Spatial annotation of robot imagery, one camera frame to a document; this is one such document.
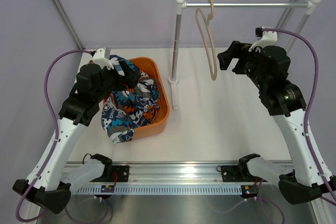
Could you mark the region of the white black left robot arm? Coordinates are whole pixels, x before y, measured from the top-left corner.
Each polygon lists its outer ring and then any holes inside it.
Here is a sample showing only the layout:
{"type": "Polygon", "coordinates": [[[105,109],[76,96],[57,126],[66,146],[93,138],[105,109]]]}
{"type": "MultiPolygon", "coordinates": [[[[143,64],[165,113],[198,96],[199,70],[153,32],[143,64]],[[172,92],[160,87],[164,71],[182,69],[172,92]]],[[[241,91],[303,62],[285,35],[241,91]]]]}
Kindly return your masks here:
{"type": "Polygon", "coordinates": [[[88,63],[80,68],[69,97],[63,102],[56,129],[35,170],[25,179],[18,179],[13,190],[54,214],[62,212],[72,194],[87,183],[114,178],[112,160],[100,154],[62,175],[65,164],[79,138],[99,111],[100,102],[113,91],[135,88],[141,74],[120,61],[123,74],[112,67],[88,63]]]}

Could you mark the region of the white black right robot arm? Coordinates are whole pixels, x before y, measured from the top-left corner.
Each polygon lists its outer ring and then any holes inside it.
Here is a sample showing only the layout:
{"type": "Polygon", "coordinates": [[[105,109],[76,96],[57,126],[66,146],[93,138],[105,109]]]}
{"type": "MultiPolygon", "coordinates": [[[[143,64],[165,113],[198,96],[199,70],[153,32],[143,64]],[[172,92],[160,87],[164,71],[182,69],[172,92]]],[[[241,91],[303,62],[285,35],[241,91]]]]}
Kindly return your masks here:
{"type": "Polygon", "coordinates": [[[294,165],[293,171],[287,172],[253,153],[239,159],[238,176],[243,180],[258,177],[277,186],[292,205],[335,190],[335,176],[325,166],[315,141],[307,143],[310,129],[304,124],[304,115],[308,109],[299,87],[287,79],[290,58],[285,49],[252,48],[251,44],[233,41],[217,58],[221,70],[227,70],[232,59],[238,60],[233,73],[246,75],[257,87],[259,99],[279,127],[294,165]]]}

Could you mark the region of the wooden clothes hanger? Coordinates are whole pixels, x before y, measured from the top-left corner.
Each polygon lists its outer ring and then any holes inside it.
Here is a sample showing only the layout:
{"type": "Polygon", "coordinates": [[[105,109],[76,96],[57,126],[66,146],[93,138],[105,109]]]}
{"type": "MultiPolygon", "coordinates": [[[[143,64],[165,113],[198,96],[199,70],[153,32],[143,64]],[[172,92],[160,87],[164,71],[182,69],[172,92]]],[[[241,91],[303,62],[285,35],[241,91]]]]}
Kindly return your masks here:
{"type": "Polygon", "coordinates": [[[210,4],[210,12],[205,15],[204,11],[201,8],[197,8],[195,11],[195,21],[196,25],[198,27],[198,31],[200,33],[201,39],[203,41],[205,53],[207,56],[207,61],[208,61],[208,66],[209,66],[209,71],[211,75],[211,79],[215,81],[217,79],[217,62],[216,62],[216,55],[215,55],[215,45],[214,45],[214,40],[213,40],[213,34],[212,30],[210,28],[210,22],[214,18],[214,0],[207,0],[207,2],[210,4]],[[204,27],[206,29],[208,39],[205,37],[205,33],[202,29],[202,25],[199,19],[198,15],[201,15],[204,23],[204,27]]]}

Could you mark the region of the colourful patterned shorts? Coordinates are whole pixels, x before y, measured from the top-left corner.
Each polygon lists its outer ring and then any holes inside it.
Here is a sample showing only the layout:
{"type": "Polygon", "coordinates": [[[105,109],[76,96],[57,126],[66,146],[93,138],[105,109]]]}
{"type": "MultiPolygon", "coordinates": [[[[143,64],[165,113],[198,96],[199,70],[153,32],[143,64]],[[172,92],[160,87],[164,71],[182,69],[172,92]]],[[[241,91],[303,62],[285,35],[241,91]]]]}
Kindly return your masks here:
{"type": "Polygon", "coordinates": [[[135,88],[111,92],[103,105],[101,125],[113,143],[131,141],[135,129],[150,125],[160,108],[155,79],[131,61],[125,62],[141,76],[135,88]]]}

